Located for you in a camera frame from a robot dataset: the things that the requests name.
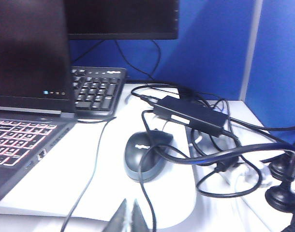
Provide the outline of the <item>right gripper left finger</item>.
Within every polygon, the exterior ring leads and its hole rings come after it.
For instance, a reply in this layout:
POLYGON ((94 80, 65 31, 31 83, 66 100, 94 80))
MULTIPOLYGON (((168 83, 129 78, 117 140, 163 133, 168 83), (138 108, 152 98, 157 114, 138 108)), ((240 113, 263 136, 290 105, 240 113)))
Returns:
POLYGON ((102 232, 123 232, 127 224, 128 206, 124 199, 102 232))

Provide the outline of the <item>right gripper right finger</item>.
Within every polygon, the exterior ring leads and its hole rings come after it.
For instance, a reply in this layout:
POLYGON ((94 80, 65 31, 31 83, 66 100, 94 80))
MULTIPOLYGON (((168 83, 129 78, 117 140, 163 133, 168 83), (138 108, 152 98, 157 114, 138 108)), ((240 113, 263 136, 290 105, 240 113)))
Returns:
POLYGON ((132 232, 149 232, 149 228, 141 212, 137 200, 133 202, 133 209, 131 214, 131 231, 132 232))

